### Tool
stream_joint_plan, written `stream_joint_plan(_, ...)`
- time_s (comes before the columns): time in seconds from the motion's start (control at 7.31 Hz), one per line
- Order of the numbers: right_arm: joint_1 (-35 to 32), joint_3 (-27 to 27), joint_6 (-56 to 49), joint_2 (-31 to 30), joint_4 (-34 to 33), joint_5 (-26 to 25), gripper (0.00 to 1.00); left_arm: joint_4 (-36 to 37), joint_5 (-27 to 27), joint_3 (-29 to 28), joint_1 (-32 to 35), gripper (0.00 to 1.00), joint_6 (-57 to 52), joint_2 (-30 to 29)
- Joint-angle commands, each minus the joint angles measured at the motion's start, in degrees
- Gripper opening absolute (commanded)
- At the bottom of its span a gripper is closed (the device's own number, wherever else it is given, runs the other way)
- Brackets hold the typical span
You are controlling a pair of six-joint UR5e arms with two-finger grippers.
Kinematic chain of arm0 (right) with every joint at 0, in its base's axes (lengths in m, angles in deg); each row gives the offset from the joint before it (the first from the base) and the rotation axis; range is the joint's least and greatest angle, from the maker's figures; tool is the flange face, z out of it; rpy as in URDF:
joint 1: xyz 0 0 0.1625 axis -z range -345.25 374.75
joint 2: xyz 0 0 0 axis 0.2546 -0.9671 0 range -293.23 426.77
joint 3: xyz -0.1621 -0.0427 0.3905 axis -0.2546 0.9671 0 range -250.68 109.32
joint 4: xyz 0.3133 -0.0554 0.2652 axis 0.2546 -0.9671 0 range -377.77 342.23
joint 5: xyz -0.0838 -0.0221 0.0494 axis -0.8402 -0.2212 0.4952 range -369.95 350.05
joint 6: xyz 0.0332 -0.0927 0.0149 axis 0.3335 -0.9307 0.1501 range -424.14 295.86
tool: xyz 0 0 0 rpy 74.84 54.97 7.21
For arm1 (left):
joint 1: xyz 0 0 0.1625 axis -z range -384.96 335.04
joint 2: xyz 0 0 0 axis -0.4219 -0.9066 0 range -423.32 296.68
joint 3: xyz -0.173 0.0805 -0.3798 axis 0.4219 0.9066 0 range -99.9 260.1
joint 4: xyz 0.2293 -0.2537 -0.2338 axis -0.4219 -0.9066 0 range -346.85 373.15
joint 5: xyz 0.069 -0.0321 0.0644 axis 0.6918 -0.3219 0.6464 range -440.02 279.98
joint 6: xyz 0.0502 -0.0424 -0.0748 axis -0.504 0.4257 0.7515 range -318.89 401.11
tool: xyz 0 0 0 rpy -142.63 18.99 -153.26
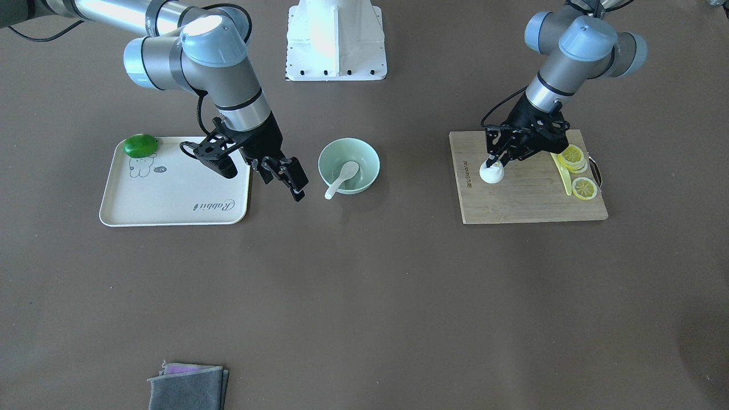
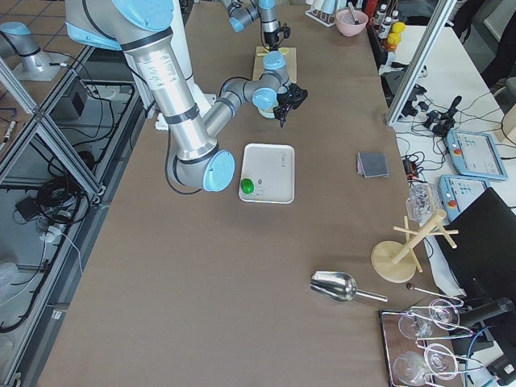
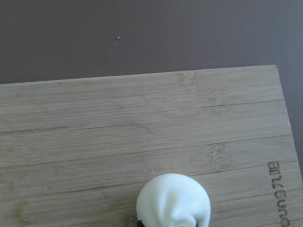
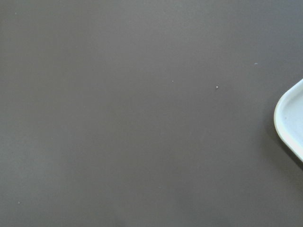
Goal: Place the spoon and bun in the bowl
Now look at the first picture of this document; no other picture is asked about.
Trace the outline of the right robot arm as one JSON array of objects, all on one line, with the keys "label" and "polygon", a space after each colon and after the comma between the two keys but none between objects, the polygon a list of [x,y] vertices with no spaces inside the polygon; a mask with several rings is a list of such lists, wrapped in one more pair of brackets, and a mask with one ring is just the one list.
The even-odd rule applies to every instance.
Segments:
[{"label": "right robot arm", "polygon": [[299,202],[308,178],[283,137],[248,55],[252,20],[234,3],[195,7],[180,1],[3,1],[2,28],[57,15],[138,34],[124,50],[130,80],[154,90],[181,90],[211,99],[219,112],[203,141],[182,142],[188,155],[224,178],[236,177],[231,159],[268,184],[279,180]]}]

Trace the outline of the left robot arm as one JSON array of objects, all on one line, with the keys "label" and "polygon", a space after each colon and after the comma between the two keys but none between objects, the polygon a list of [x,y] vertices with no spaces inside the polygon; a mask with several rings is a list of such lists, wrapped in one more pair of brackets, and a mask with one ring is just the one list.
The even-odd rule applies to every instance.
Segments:
[{"label": "left robot arm", "polygon": [[513,94],[517,102],[506,120],[482,122],[488,153],[482,167],[503,167],[540,151],[562,153],[570,128],[562,109],[585,81],[624,77],[642,67],[648,57],[645,39],[615,31],[604,20],[610,11],[599,1],[568,1],[530,19],[525,43],[547,60],[531,83]]}]

